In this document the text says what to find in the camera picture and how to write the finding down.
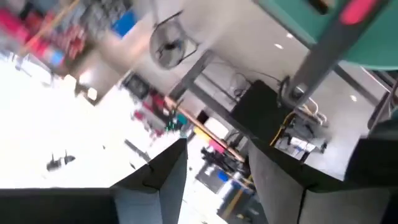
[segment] red merchandise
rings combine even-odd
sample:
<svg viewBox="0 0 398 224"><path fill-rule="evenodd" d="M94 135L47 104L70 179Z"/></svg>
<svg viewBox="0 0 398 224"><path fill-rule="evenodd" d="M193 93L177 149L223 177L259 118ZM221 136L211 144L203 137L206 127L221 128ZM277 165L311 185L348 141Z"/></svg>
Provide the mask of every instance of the red merchandise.
<svg viewBox="0 0 398 224"><path fill-rule="evenodd" d="M0 9L0 28L22 45L26 44L32 38L29 29L22 21L6 9ZM62 53L41 38L36 39L29 50L36 57L42 58L56 66L60 65L63 61Z"/></svg>

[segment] metal pole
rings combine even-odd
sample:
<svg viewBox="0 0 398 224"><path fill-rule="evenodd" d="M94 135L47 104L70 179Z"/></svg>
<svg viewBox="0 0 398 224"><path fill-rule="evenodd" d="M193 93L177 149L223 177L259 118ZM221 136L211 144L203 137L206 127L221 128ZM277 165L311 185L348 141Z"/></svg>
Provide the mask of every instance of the metal pole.
<svg viewBox="0 0 398 224"><path fill-rule="evenodd" d="M169 97L178 100L187 90L187 85L193 83L200 73L213 60L213 53L207 50L199 60L192 66L188 73L180 80L180 82L170 92Z"/></svg>

